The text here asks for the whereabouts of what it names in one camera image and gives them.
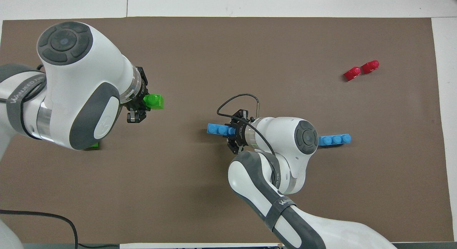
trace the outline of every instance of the brown mat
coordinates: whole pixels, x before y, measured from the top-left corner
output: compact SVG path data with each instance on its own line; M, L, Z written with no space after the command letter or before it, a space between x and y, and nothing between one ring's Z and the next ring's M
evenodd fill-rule
M60 20L3 24L0 64L38 65L36 41ZM390 241L453 240L431 20L163 18L82 20L144 67L165 110L141 124L123 112L100 151L16 136L0 164L1 208L75 222L82 243L274 242L230 189L233 158L217 107L238 93L261 116L308 119L353 142L319 149L304 211L364 223ZM380 68L344 82L353 66ZM255 114L252 99L224 108ZM59 220L2 216L25 243L72 242Z

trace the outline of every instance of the red block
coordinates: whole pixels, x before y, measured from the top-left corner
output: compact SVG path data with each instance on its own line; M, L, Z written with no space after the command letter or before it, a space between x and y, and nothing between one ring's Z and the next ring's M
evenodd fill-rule
M378 67L379 67L379 62L374 60L374 61L367 62L366 64L362 65L362 70L364 73L369 73L369 72L372 72L372 71L378 69Z
M347 81L350 81L352 80L353 78L357 77L357 75L360 74L360 68L355 66L353 67L351 70L349 70L348 72L346 72L344 75L346 76L347 78Z

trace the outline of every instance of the dark gray button pad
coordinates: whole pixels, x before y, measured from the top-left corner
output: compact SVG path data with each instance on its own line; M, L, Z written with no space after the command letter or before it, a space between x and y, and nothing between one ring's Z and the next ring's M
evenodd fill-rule
M41 58L53 65L68 65L84 58L93 43L89 26L74 21L47 29L38 42Z
M304 154L312 154L317 149L318 135L316 129L308 121L300 121L295 128L295 144Z

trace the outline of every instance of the blue toy brick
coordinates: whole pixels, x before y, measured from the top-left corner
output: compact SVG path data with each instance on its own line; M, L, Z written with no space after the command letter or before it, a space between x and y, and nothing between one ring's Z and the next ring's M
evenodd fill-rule
M229 127L226 125L208 123L208 128L207 128L206 132L208 134L231 136L231 135L235 135L235 128Z
M319 137L319 145L320 146L331 146L331 145L348 144L351 142L351 140L352 140L352 137L349 134L321 136L321 137Z

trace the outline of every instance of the green block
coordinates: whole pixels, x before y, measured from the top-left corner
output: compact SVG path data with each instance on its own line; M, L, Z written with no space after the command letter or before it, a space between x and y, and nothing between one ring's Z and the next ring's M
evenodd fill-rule
M143 100L144 103L146 103L146 106L151 109L159 110L164 108L164 98L161 95L152 93L150 95L145 95Z

